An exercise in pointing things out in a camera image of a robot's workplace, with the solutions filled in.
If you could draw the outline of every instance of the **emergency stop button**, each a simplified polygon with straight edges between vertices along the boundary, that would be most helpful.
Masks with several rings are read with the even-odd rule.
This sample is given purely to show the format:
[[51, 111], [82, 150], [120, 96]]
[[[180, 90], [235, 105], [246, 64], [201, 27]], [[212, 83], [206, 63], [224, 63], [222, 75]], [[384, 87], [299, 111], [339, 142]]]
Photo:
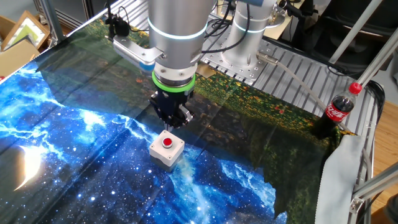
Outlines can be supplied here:
[[163, 145], [163, 147], [168, 149], [168, 148], [173, 146], [173, 141], [170, 138], [164, 138], [163, 141], [162, 141], [162, 145]]

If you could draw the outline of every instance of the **coca-cola bottle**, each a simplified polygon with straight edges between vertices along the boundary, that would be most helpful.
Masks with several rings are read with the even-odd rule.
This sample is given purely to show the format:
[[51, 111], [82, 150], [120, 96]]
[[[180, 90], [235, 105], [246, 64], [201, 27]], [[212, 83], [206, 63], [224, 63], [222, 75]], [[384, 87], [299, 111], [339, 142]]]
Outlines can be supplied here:
[[318, 139], [329, 137], [332, 130], [353, 110], [355, 99], [361, 90], [362, 86], [359, 83], [352, 83], [348, 91], [335, 96], [326, 107], [322, 117], [315, 122], [312, 134]]

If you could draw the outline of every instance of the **bottle label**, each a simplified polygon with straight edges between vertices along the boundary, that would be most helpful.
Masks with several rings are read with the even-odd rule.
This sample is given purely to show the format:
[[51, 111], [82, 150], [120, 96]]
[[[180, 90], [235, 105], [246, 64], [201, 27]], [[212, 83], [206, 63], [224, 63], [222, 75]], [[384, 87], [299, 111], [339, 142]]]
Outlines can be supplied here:
[[342, 112], [342, 111], [336, 109], [336, 107], [333, 105], [333, 103], [328, 105], [325, 113], [326, 113], [326, 115], [328, 115], [328, 117], [330, 119], [332, 119], [333, 121], [336, 121], [336, 122], [342, 122], [342, 120], [345, 117], [347, 117], [347, 115], [349, 114], [349, 112]]

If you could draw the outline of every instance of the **red bottle cap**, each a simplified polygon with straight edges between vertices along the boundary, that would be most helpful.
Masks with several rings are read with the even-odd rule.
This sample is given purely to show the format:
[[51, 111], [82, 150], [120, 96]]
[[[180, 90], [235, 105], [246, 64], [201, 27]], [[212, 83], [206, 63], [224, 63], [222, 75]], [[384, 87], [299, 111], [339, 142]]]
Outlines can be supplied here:
[[359, 94], [362, 90], [362, 86], [359, 83], [352, 83], [348, 90], [352, 93], [352, 94]]
[[173, 145], [173, 141], [170, 138], [165, 138], [165, 139], [163, 139], [162, 144], [163, 144], [163, 147], [170, 148]]

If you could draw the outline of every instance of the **green ring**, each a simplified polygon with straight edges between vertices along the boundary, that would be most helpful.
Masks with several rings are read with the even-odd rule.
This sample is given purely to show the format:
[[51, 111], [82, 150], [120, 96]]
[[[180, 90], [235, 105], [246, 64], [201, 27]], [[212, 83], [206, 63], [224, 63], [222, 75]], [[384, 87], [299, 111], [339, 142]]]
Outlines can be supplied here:
[[170, 93], [180, 93], [180, 92], [192, 89], [192, 87], [195, 84], [195, 77], [196, 77], [196, 74], [193, 74], [193, 78], [192, 78], [191, 82], [188, 85], [185, 85], [183, 87], [169, 87], [169, 86], [161, 84], [160, 81], [158, 81], [158, 79], [155, 76], [155, 71], [152, 72], [152, 80], [154, 81], [155, 85], [157, 87], [161, 88], [162, 90], [170, 92]]

